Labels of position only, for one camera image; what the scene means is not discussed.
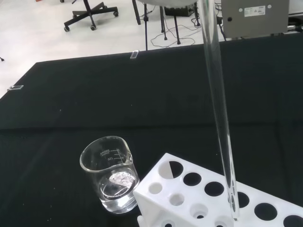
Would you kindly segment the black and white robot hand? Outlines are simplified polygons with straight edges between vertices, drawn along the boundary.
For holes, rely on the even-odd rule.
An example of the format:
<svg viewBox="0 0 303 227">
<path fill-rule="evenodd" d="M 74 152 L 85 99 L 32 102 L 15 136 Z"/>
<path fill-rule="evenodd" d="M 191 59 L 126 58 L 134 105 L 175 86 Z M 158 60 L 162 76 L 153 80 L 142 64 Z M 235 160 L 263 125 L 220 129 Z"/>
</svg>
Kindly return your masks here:
<svg viewBox="0 0 303 227">
<path fill-rule="evenodd" d="M 139 0 L 144 4 L 168 8 L 181 8 L 197 2 L 197 0 Z"/>
</svg>

